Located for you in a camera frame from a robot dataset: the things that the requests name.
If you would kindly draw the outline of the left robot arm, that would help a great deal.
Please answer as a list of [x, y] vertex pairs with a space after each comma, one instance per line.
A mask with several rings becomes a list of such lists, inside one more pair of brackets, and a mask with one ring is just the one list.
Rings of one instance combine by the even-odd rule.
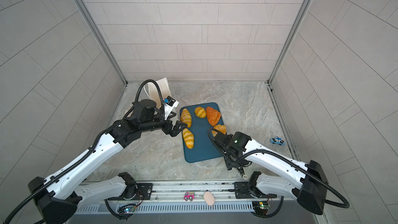
[[16, 214], [30, 201], [34, 201], [43, 224], [66, 223], [79, 209], [100, 200], [135, 193], [136, 182], [129, 173], [81, 187], [81, 182], [106, 160], [140, 139], [142, 133], [162, 130], [171, 137], [177, 136], [187, 124], [173, 122], [173, 111], [179, 102], [171, 96], [164, 97], [153, 79], [144, 81], [138, 88], [132, 107], [122, 119], [116, 120], [101, 131], [93, 144], [68, 165], [46, 178], [36, 177], [28, 184], [30, 196], [24, 199], [4, 220], [11, 223]]

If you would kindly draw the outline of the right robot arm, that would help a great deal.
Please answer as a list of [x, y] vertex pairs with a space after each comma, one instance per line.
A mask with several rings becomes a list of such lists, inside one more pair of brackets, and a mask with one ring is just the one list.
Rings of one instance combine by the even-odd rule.
[[322, 166], [311, 160], [297, 161], [272, 151], [241, 132], [224, 134], [215, 128], [207, 131], [214, 147], [222, 154], [228, 170], [237, 169], [246, 177], [244, 168], [256, 163], [276, 176], [253, 172], [247, 188], [254, 198], [277, 195], [296, 199], [309, 212], [322, 215], [326, 204], [349, 208], [348, 200], [329, 185]]

